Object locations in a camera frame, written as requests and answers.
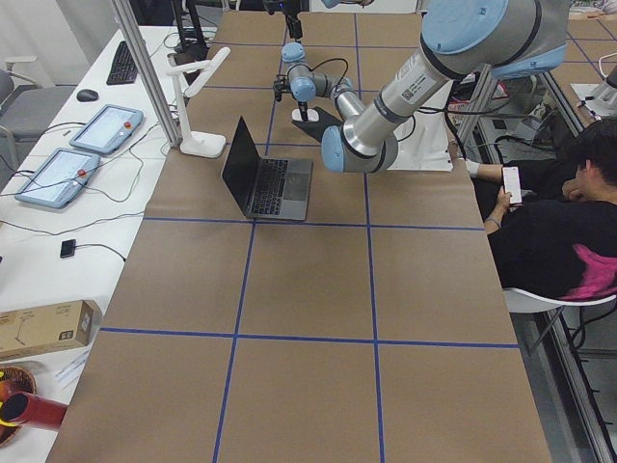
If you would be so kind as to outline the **white computer mouse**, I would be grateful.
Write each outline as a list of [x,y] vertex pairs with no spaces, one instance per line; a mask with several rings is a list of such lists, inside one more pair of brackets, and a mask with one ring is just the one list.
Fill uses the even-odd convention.
[[310,122],[316,123],[319,121],[319,114],[315,109],[307,109],[306,111],[296,108],[291,113],[294,122]]

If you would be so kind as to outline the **black mouse pad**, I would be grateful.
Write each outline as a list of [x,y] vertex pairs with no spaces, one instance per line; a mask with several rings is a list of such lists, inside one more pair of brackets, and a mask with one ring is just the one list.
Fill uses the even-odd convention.
[[299,109],[291,113],[292,123],[317,142],[322,141],[325,130],[330,126],[341,126],[343,122],[320,106],[308,109],[308,120],[303,121]]

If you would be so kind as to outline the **grey laptop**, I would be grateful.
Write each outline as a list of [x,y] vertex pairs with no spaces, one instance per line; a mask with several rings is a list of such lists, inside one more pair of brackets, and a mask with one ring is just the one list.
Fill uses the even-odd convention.
[[305,158],[259,155],[240,118],[222,179],[247,218],[303,221],[307,218],[313,163]]

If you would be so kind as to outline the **black desk mouse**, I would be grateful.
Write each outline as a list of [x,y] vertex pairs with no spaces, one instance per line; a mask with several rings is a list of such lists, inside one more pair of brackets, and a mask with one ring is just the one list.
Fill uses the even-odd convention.
[[76,99],[79,102],[94,102],[99,99],[99,94],[92,89],[82,89],[76,94]]

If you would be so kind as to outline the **black keyboard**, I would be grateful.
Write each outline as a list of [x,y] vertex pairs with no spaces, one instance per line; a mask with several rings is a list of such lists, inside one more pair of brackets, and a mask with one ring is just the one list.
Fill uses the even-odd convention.
[[108,86],[127,85],[135,82],[138,69],[126,41],[121,41],[116,49],[106,79]]

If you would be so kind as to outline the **upper blue teach pendant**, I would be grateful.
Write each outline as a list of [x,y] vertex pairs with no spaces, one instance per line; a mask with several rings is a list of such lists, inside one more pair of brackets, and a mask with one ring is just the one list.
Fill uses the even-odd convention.
[[143,119],[141,110],[106,104],[70,139],[69,144],[80,150],[111,154],[134,133]]

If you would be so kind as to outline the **blue teach pendant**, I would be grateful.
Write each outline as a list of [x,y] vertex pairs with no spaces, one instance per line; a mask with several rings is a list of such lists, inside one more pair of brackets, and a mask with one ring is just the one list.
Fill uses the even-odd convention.
[[134,133],[143,119],[141,110],[106,104],[70,139],[69,144],[80,150],[111,154]]
[[14,197],[23,203],[59,209],[70,203],[99,167],[101,157],[80,150],[56,149],[28,177]]

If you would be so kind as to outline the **white phone in hand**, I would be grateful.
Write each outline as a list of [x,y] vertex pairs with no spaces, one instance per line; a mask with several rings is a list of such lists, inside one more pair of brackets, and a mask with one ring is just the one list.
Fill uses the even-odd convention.
[[505,193],[510,194],[509,205],[518,206],[523,202],[519,169],[517,167],[502,168],[502,182]]

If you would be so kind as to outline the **lower blue teach pendant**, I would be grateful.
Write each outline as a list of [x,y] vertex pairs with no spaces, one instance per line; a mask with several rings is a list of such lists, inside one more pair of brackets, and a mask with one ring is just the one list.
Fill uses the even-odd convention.
[[23,203],[59,209],[70,203],[99,167],[101,157],[80,150],[56,149],[28,177],[14,197]]

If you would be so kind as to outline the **small black puck device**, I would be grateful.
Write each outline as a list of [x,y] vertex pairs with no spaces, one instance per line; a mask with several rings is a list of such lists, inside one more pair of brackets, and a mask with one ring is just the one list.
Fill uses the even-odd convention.
[[61,243],[60,258],[67,259],[73,257],[76,251],[77,243],[75,239],[67,239]]

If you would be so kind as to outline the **white plastic chair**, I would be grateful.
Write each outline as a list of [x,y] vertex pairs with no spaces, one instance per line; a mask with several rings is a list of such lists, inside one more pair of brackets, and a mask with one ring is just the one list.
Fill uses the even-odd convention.
[[567,307],[595,307],[613,302],[615,295],[610,295],[600,299],[584,301],[565,301],[560,299],[550,299],[519,288],[505,288],[503,290],[505,303],[510,313],[545,313],[556,310],[548,325],[540,334],[539,338],[529,346],[526,351],[529,356],[533,355],[544,337],[549,333],[558,317]]

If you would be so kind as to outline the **seated person in black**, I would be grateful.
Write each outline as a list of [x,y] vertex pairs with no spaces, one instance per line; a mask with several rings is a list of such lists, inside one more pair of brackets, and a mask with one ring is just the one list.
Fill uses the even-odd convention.
[[616,121],[588,125],[562,159],[509,162],[530,192],[519,206],[503,164],[466,162],[500,283],[565,301],[616,292]]

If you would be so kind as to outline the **cardboard box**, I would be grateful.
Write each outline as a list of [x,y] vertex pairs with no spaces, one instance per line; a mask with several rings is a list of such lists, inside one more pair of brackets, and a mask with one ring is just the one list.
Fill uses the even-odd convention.
[[1,360],[87,346],[102,318],[93,300],[76,300],[1,313]]

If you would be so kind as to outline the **woven fruit basket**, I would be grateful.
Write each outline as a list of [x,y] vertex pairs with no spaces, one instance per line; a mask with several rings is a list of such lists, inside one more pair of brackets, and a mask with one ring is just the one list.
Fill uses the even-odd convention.
[[[1,367],[1,402],[4,402],[12,393],[34,394],[36,391],[36,379],[29,370],[21,367]],[[1,423],[1,447],[6,446],[20,429],[20,425]]]

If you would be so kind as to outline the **aluminium frame post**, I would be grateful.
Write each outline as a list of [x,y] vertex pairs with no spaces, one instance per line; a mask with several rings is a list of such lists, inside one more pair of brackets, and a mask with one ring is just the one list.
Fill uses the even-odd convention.
[[148,98],[171,147],[181,141],[180,133],[172,117],[167,99],[149,57],[146,41],[140,32],[137,19],[128,0],[111,0],[114,16],[120,25],[123,37],[142,77]]

